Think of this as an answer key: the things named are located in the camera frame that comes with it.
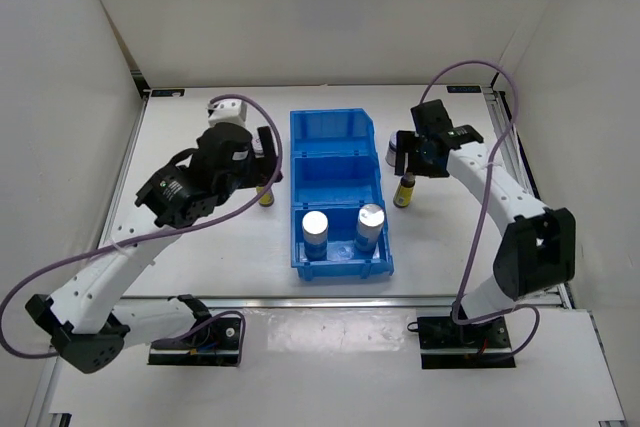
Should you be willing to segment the silver-lid shaker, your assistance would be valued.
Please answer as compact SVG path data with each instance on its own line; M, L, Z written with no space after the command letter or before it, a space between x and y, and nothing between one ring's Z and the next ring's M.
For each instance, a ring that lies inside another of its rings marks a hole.
M329 222L321 211L309 211L302 218L302 233L306 258L311 261L326 257Z
M365 204L357 216L355 245L363 252L376 248L378 238L385 223L384 209L378 204Z

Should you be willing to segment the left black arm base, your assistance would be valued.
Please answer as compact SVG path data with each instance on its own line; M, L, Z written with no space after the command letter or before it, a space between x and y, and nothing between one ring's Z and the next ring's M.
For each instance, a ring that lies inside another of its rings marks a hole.
M147 364L171 367L238 367L246 333L240 311L223 311L193 335L177 341L155 341Z

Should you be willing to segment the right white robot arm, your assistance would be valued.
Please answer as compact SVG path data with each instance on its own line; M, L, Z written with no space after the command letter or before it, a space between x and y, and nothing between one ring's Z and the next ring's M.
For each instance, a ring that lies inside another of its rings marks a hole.
M411 116L413 130L396 134L396 175L455 178L480 203L479 219L491 219L502 236L491 275L472 291L461 287L453 304L450 337L470 347L485 323L522 298L574 278L576 220L527 193L475 128L452 123L442 101L423 102Z

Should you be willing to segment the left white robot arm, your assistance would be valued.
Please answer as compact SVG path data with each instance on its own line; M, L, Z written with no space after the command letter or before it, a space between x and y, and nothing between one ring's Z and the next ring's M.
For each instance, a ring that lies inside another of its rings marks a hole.
M125 305L121 297L166 248L235 191L280 181L275 146L267 126L251 134L222 122L153 173L106 253L93 257L52 294L27 301L27 313L49 334L57 354L92 374L132 346L197 349L213 342L218 318L191 295L137 307Z

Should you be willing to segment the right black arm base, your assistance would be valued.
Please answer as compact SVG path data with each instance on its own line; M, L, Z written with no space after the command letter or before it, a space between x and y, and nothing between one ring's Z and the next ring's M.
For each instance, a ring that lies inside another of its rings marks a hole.
M418 335L423 370L516 367L503 317L468 326L457 325L450 317L418 317L407 330Z

